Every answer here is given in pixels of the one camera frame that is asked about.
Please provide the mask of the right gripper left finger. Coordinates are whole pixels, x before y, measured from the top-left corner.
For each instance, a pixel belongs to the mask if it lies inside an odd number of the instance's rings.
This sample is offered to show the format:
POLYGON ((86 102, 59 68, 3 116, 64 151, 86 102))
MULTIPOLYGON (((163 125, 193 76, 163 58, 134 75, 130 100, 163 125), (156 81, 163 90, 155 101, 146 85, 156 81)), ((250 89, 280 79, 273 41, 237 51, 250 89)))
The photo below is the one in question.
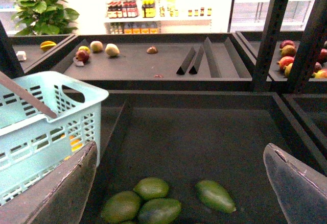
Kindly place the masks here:
POLYGON ((1 206, 1 223, 79 223, 95 178, 97 155, 92 141, 1 206))

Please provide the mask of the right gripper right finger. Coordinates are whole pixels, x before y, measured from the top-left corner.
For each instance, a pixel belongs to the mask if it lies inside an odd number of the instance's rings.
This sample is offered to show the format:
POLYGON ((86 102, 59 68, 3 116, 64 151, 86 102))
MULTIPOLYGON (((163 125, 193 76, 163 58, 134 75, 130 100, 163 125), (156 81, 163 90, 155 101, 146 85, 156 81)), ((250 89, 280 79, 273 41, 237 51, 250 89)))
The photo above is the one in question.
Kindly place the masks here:
POLYGON ((272 143, 263 160, 287 223, 326 223, 326 176, 272 143))

